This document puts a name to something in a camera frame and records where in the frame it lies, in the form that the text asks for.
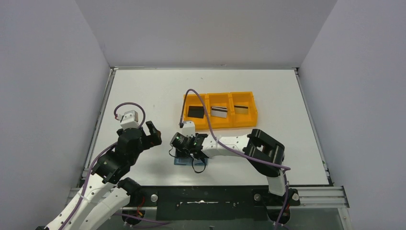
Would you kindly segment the blue leather card holder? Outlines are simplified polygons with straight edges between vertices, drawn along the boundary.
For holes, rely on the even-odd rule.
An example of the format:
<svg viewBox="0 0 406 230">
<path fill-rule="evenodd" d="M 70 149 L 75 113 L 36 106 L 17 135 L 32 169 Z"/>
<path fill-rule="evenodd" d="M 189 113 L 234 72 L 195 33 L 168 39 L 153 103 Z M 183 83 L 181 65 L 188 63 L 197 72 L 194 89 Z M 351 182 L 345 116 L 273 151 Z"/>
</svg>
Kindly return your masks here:
<svg viewBox="0 0 406 230">
<path fill-rule="evenodd" d="M 186 158 L 175 158 L 174 165 L 183 165 L 183 166 L 204 166 L 204 164 L 208 164 L 208 159 L 205 159 L 205 163 L 201 160 L 193 159 L 189 156 Z"/>
</svg>

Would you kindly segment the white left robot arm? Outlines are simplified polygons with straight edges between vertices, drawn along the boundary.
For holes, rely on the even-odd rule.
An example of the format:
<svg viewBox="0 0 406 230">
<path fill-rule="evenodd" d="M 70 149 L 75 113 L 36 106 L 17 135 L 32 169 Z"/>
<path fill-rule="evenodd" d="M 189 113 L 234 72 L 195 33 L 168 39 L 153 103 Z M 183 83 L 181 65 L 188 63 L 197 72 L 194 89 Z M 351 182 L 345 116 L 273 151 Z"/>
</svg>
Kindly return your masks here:
<svg viewBox="0 0 406 230">
<path fill-rule="evenodd" d="M 39 230 L 95 230 L 137 196 L 141 185 L 126 177 L 139 155 L 161 145 L 161 132 L 147 121 L 147 135 L 136 121 L 122 122 L 118 140 L 91 163 L 82 187 L 65 208 Z"/>
</svg>

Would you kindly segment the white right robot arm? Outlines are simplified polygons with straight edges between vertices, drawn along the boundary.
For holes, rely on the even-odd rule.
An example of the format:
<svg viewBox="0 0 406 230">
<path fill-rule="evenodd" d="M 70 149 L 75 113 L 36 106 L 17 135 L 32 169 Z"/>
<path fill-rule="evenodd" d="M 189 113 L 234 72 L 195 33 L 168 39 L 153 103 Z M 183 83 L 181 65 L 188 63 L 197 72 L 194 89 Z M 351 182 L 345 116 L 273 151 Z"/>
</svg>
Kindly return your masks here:
<svg viewBox="0 0 406 230">
<path fill-rule="evenodd" d="M 242 136 L 215 138 L 208 134 L 190 136 L 177 132 L 170 145 L 178 158 L 189 157 L 205 162 L 218 156 L 242 157 L 266 176 L 269 193 L 276 196 L 286 194 L 284 173 L 287 167 L 282 166 L 285 146 L 260 129 Z"/>
</svg>

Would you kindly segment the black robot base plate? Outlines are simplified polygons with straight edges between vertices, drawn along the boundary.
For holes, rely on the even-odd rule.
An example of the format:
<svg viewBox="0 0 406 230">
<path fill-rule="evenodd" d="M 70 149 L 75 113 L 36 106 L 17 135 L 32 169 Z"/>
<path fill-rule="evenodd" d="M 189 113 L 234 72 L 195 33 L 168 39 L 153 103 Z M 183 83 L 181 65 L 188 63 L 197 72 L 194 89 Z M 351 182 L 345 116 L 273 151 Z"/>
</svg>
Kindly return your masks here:
<svg viewBox="0 0 406 230">
<path fill-rule="evenodd" d="M 278 220 L 290 219 L 290 208 L 300 206 L 297 189 L 288 196 L 273 195 L 265 185 L 145 186 L 120 212 L 129 225 L 141 225 L 147 209 L 157 221 L 176 220 Z"/>
</svg>

